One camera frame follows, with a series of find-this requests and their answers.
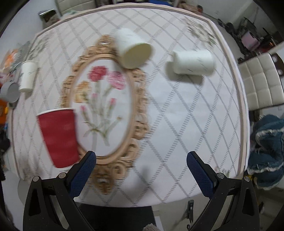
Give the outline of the red ripple paper cup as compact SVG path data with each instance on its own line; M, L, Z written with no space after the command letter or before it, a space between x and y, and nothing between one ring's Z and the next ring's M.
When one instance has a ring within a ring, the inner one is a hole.
M38 114L37 118L54 166L64 168L76 163L79 154L74 109L53 109Z

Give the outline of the white paper cup left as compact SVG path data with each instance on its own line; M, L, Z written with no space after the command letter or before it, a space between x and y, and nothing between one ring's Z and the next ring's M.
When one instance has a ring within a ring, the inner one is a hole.
M32 60L28 60L21 65L20 92L31 92L33 90L34 80L38 72L38 65Z

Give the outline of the white paper cup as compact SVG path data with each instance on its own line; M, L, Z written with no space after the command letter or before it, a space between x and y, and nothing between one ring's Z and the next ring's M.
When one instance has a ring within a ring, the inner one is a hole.
M208 76L214 72L216 61L209 50L183 50L173 51L172 64L176 74Z
M38 72L38 65L32 60L28 60L21 65L20 92L31 92L33 90L34 80Z
M142 66L153 53L152 46L128 28L115 32L114 41L118 60L126 69Z

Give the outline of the white paper cup right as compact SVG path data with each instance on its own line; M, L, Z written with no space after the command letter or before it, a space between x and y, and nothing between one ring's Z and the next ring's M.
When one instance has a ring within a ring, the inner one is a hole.
M183 50L173 51L172 64L176 74L208 76L214 72L216 61L209 50Z

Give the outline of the white paper cup centre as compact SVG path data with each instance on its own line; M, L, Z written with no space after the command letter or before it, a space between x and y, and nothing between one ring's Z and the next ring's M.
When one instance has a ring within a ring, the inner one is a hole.
M126 69L142 66L153 53L152 46L128 28L115 32L114 41L118 60Z

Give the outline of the blue denim clothes pile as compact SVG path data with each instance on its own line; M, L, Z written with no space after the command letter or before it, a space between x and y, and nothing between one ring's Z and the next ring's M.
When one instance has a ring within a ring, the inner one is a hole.
M247 172L259 189L270 190L283 178L283 119L265 115L250 135Z

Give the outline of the orange box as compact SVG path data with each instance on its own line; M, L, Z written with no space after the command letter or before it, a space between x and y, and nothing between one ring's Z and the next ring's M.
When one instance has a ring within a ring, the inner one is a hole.
M5 125L6 117L9 111L7 102L0 100L0 125Z

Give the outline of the floral patterned tablecloth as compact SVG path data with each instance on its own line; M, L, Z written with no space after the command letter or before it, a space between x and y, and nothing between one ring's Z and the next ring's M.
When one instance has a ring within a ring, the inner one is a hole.
M124 68L114 34L128 28L153 48ZM211 75L180 75L172 53L209 50ZM196 151L236 177L247 165L248 118L237 64L211 20L152 4L122 4L76 14L37 33L25 60L38 65L31 93L12 111L14 170L23 180L57 176L37 115L75 112L78 154L97 165L77 201L118 207L169 203L199 193L186 166Z

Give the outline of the grey mug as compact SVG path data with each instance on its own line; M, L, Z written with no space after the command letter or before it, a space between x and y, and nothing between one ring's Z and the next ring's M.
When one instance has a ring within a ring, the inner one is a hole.
M19 85L13 81L1 86L0 99L7 102L10 108L15 108L20 97Z

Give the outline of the white padded chair right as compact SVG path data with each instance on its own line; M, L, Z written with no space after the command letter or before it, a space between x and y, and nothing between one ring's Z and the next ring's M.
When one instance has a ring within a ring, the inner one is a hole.
M283 105L283 42L238 68L249 111Z

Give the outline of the white padded chair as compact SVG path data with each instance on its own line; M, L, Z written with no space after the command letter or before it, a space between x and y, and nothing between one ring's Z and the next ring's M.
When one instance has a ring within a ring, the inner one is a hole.
M64 15L70 11L84 11L96 8L93 0L55 0L59 13Z
M238 68L249 111L283 105L283 42Z

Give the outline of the orange snack bag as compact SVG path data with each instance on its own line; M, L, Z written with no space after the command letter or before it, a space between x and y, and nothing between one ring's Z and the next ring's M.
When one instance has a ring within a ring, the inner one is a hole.
M1 70L9 70L12 64L16 61L18 49L8 50L2 60Z

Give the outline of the pink suitcase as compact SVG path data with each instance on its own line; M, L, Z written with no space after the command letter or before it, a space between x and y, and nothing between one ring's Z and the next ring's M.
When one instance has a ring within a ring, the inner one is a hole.
M248 50L255 49L259 44L258 39L250 31L242 36L241 42Z

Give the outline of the printed paper carton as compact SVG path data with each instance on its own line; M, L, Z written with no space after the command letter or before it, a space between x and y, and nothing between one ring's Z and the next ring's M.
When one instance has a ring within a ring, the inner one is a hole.
M55 9L40 11L38 15L42 21L43 28L47 28L60 20Z

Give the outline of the white padded chair left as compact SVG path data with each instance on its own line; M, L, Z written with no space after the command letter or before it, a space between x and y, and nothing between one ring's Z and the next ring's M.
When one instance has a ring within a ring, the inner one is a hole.
M55 0L59 13L64 15L70 11L84 11L96 8L93 0Z

